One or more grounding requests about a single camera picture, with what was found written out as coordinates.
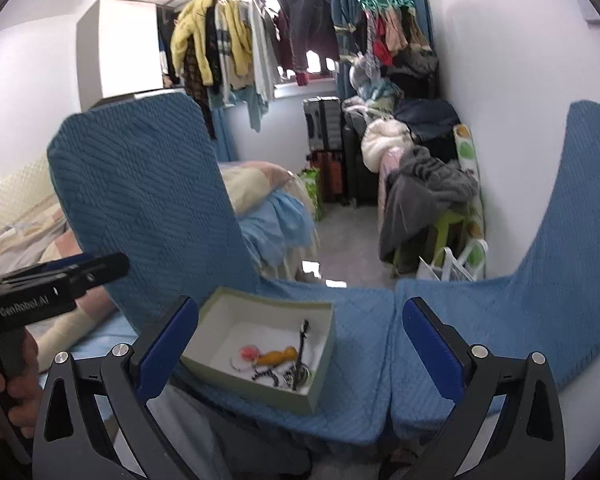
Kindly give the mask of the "person's left hand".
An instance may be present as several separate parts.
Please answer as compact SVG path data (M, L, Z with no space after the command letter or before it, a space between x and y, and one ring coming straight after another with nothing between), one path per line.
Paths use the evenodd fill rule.
M0 373L0 392L6 391L16 402L8 412L10 422L20 430L23 437L32 439L43 391L38 383L38 345L27 330L23 333L24 369L19 376L9 380Z

